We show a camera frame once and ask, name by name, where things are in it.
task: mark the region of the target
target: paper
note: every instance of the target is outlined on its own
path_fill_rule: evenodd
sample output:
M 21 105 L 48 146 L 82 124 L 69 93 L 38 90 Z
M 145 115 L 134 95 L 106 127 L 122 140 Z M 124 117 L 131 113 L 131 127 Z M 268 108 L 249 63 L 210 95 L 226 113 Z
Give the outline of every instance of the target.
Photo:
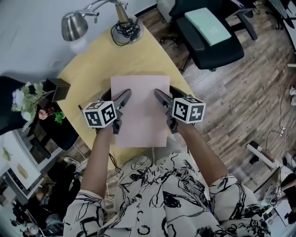
M 167 144 L 167 111 L 154 96 L 159 89 L 169 94 L 169 76 L 115 76 L 111 78 L 112 99 L 124 90 L 131 89 L 132 95 L 121 109 L 122 126 L 115 135 L 116 146 L 165 147 Z

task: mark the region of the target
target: desk lamp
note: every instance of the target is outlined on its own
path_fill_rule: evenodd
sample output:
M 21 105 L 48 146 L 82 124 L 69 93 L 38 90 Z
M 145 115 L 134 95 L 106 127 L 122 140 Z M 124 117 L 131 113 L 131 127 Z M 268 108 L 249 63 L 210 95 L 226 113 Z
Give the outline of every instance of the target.
M 97 23 L 99 12 L 96 10 L 108 2 L 115 4 L 119 19 L 118 23 L 111 28 L 114 43 L 124 46 L 139 40 L 144 31 L 143 23 L 139 18 L 128 17 L 123 8 L 125 6 L 126 9 L 127 3 L 119 0 L 96 0 L 82 10 L 71 11 L 64 15 L 62 18 L 63 39 L 70 42 L 81 39 L 88 30 L 85 16 L 93 16 L 94 23 Z

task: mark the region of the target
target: mint green book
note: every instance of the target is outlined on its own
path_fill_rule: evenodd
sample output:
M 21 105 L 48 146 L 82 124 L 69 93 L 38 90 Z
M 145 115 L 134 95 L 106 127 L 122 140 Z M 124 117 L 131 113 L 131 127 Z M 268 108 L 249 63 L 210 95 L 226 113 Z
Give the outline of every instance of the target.
M 186 12 L 185 17 L 197 28 L 210 46 L 231 37 L 222 23 L 207 8 Z

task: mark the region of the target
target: white flower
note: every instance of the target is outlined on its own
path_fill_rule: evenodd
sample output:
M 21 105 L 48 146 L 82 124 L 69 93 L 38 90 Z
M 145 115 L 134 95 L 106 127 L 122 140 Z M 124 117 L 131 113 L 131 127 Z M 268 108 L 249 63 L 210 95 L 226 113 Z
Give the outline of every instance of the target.
M 25 94 L 21 90 L 17 89 L 13 92 L 12 97 L 13 103 L 17 104 L 17 106 L 21 106 L 23 104 Z
M 31 115 L 29 112 L 22 111 L 21 114 L 22 114 L 22 117 L 24 118 L 24 120 L 27 120 L 27 121 L 31 120 Z

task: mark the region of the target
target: lamp base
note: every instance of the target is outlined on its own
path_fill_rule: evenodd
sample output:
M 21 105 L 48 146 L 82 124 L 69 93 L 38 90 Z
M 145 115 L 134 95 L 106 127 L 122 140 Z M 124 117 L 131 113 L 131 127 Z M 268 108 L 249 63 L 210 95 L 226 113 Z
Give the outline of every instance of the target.
M 129 16 L 129 19 L 132 19 L 134 23 L 136 23 L 136 21 L 137 21 L 137 17 L 135 17 L 135 16 Z M 140 19 L 138 19 L 137 24 L 140 27 L 140 31 L 134 40 L 130 41 L 129 38 L 126 38 L 122 34 L 118 33 L 117 30 L 115 29 L 115 27 L 111 31 L 111 34 L 113 35 L 114 40 L 120 44 L 126 44 L 128 42 L 131 44 L 131 43 L 138 41 L 142 37 L 145 27 L 143 25 L 143 22 Z

